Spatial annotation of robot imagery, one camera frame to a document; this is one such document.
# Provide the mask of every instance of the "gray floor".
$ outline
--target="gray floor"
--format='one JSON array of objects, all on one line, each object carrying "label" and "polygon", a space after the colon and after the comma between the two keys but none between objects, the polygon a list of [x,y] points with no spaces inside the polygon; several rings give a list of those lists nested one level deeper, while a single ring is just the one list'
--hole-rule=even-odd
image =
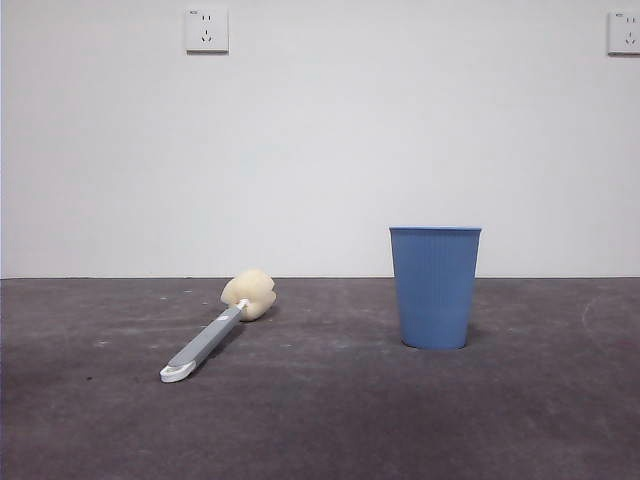
[{"label": "gray floor", "polygon": [[279,280],[190,379],[224,280],[2,282],[3,478],[640,478],[640,279],[479,280],[466,348],[389,279]]}]

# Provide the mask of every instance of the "blue plastic cup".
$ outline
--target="blue plastic cup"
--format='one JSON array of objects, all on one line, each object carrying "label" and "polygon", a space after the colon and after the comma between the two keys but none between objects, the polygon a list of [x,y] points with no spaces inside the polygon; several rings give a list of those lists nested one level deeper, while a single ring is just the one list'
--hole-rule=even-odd
[{"label": "blue plastic cup", "polygon": [[402,341],[427,349],[464,347],[481,229],[390,230]]}]

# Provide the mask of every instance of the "gray handle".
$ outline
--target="gray handle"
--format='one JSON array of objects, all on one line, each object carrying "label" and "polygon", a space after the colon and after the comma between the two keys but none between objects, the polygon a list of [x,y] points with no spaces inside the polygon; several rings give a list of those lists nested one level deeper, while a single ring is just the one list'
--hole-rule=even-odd
[{"label": "gray handle", "polygon": [[180,367],[192,361],[199,365],[216,348],[216,345],[227,336],[227,333],[238,324],[241,313],[242,310],[235,305],[226,309],[169,360],[168,365],[170,367]]}]

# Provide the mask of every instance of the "wall socket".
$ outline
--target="wall socket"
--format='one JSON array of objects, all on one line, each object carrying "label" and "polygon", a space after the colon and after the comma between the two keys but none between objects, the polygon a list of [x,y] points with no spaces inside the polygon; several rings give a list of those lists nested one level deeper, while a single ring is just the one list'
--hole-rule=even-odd
[{"label": "wall socket", "polygon": [[229,52],[229,12],[226,8],[191,9],[185,13],[187,52]]},{"label": "wall socket", "polygon": [[609,55],[640,55],[640,12],[609,13]]}]

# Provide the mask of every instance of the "white wall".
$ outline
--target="white wall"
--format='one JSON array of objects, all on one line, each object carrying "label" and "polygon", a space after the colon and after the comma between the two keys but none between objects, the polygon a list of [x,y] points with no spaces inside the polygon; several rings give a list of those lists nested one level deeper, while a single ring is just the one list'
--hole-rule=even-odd
[{"label": "white wall", "polygon": [[392,273],[387,227],[484,227],[480,276],[640,275],[626,0],[3,2],[4,277]]}]

